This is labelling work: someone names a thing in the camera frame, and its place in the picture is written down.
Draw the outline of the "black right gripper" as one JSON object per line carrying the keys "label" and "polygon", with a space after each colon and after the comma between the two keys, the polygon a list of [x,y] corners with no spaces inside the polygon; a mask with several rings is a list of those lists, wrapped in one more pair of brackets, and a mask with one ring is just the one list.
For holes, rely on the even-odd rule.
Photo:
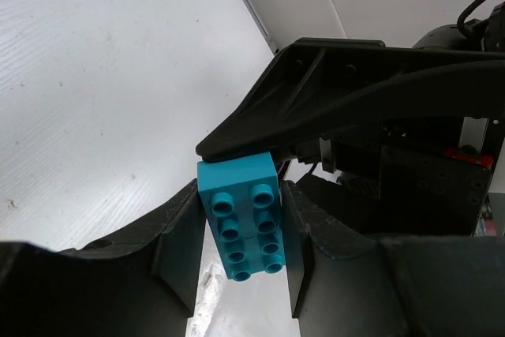
{"label": "black right gripper", "polygon": [[[504,139],[504,8],[434,29],[413,48],[299,39],[281,50],[196,153],[220,162],[292,145],[340,170],[297,187],[361,234],[469,235]],[[313,143],[329,143],[317,157]]]}

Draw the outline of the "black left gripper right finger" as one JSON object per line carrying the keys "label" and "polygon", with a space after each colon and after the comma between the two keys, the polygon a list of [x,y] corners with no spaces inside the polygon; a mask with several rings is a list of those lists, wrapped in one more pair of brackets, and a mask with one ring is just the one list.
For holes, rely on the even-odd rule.
{"label": "black left gripper right finger", "polygon": [[283,182],[291,312],[303,336],[501,336],[504,240],[368,238]]}

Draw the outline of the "long teal lego brick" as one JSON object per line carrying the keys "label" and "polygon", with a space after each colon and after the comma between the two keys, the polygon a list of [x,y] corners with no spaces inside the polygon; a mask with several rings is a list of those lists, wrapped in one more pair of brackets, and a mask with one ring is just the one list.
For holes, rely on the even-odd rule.
{"label": "long teal lego brick", "polygon": [[285,264],[279,180],[270,153],[200,161],[197,189],[226,276],[244,282]]}

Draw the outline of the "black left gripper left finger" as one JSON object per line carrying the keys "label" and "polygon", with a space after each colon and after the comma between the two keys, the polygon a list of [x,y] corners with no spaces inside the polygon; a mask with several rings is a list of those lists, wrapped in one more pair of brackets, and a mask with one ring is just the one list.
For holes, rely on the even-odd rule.
{"label": "black left gripper left finger", "polygon": [[82,249],[1,245],[4,336],[183,336],[205,216],[196,183]]}

